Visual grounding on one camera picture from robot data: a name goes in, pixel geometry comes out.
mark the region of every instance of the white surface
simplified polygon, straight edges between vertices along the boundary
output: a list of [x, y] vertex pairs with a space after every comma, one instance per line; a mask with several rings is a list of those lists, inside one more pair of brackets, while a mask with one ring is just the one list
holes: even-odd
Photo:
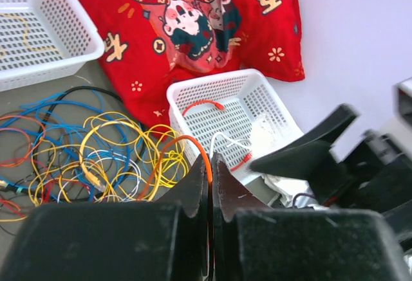
[[412, 74], [411, 1], [300, 0], [306, 80], [271, 84], [303, 132], [341, 103], [358, 110], [340, 157], [393, 116], [393, 85]]
[[0, 91], [72, 75], [103, 54], [77, 0], [0, 0], [0, 14]]
[[[172, 128], [181, 134], [194, 136], [206, 149], [217, 132], [223, 132], [237, 141], [250, 141], [256, 131], [263, 133], [263, 121], [256, 123], [262, 114], [270, 120], [269, 129], [273, 129], [276, 135], [278, 149], [302, 134], [272, 86], [255, 69], [174, 83], [167, 90], [167, 99], [170, 103]], [[219, 110], [212, 104], [200, 104], [190, 108], [185, 117], [182, 116], [186, 108], [201, 100], [219, 102], [225, 109]], [[238, 145], [227, 147], [227, 144], [226, 140], [218, 138], [215, 151], [223, 155], [229, 168], [234, 168], [244, 160], [249, 149]], [[188, 143], [185, 153], [193, 164], [199, 150]], [[257, 156], [255, 152], [252, 153], [252, 159]], [[247, 165], [233, 171], [233, 175], [244, 185], [259, 176], [258, 173], [249, 171]]]

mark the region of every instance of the red cushion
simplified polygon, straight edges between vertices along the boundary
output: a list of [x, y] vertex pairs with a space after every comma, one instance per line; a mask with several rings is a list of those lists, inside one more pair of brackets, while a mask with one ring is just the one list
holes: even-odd
[[148, 126], [169, 123], [166, 90], [175, 81], [241, 63], [281, 80], [304, 77], [296, 72], [297, 0], [282, 0], [266, 15], [259, 0], [79, 1], [105, 40], [102, 68], [127, 109]]

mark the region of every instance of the gray surface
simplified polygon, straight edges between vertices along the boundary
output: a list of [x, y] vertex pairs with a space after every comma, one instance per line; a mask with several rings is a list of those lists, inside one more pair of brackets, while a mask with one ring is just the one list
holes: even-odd
[[[96, 62], [89, 62], [76, 75], [73, 75], [71, 77], [61, 78], [42, 84], [1, 92], [0, 115], [18, 109], [21, 104], [36, 102], [40, 99], [47, 98], [56, 93], [65, 91], [71, 87], [81, 85], [91, 85], [102, 87], [107, 90], [113, 90], [111, 84], [108, 82], [105, 74], [102, 72], [98, 64]], [[126, 113], [126, 110], [123, 108], [123, 106], [121, 106], [116, 100], [112, 99], [111, 97], [105, 96], [104, 99], [106, 101], [105, 111], [113, 110]], [[100, 104], [94, 94], [81, 91], [73, 93], [65, 100], [77, 100], [82, 103], [94, 105], [95, 107], [99, 107]], [[64, 120], [68, 123], [81, 123], [89, 115], [93, 114], [93, 112], [91, 111], [83, 109], [80, 110], [79, 108], [74, 108], [68, 105], [59, 106], [58, 108], [56, 108], [56, 113], [61, 115], [62, 118], [64, 118]], [[10, 136], [0, 136], [0, 147], [8, 147], [10, 145], [10, 147], [13, 147], [14, 150], [14, 147], [17, 148], [22, 144], [24, 144], [24, 138], [21, 135], [12, 134]], [[10, 159], [10, 151], [0, 150], [0, 160], [6, 159]], [[5, 177], [12, 179], [12, 177], [9, 176], [10, 174], [15, 177], [14, 181], [18, 181], [22, 178], [21, 176], [24, 177], [30, 173], [30, 169], [24, 167], [22, 167], [22, 169], [19, 168], [19, 170], [14, 170], [13, 172], [9, 171], [10, 170], [0, 168], [0, 175], [4, 175]], [[252, 193], [254, 193], [258, 198], [261, 198], [262, 201], [266, 203], [274, 196], [274, 192], [266, 187], [261, 179], [255, 180], [247, 187]], [[26, 204], [29, 204], [30, 202], [26, 197], [17, 199], [16, 203], [22, 206], [26, 206]], [[6, 217], [3, 213], [0, 212], [0, 218], [5, 219]], [[15, 232], [20, 226], [20, 222], [13, 224], [2, 223], [2, 225], [8, 230]], [[6, 252], [8, 251], [8, 248], [10, 247], [11, 242], [12, 237], [0, 230], [0, 264], [3, 263], [3, 259], [6, 255]]]

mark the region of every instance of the pillow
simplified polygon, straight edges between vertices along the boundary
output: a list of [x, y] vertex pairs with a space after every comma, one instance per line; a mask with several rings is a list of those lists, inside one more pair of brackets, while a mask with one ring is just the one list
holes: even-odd
[[293, 0], [282, 0], [270, 16], [257, 12], [264, 10], [258, 0], [79, 1], [104, 39], [102, 69], [128, 111], [148, 126], [169, 124], [166, 91], [176, 81], [237, 70], [241, 63], [270, 77], [303, 78], [294, 71], [300, 21]]

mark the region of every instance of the perforated basket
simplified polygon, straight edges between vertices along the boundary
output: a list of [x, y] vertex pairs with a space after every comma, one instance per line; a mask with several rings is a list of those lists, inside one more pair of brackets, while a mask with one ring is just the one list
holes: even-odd
[[[222, 73], [196, 78], [171, 85], [167, 90], [170, 103], [171, 126], [182, 134], [194, 136], [209, 152], [213, 135], [221, 131], [234, 140], [249, 139], [258, 118], [264, 114], [274, 130], [277, 149], [296, 140], [302, 132], [292, 116], [268, 83], [255, 69]], [[211, 104], [190, 108], [185, 117], [182, 113], [188, 106], [201, 100], [212, 100], [225, 106], [220, 111]], [[223, 154], [229, 168], [236, 168], [249, 153], [237, 145], [227, 147], [228, 141], [218, 138], [215, 151]], [[199, 150], [192, 143], [185, 143], [185, 154], [193, 163]], [[249, 172], [246, 164], [233, 171], [244, 185], [259, 176]]]
[[0, 0], [0, 91], [72, 75], [104, 43], [77, 0]]

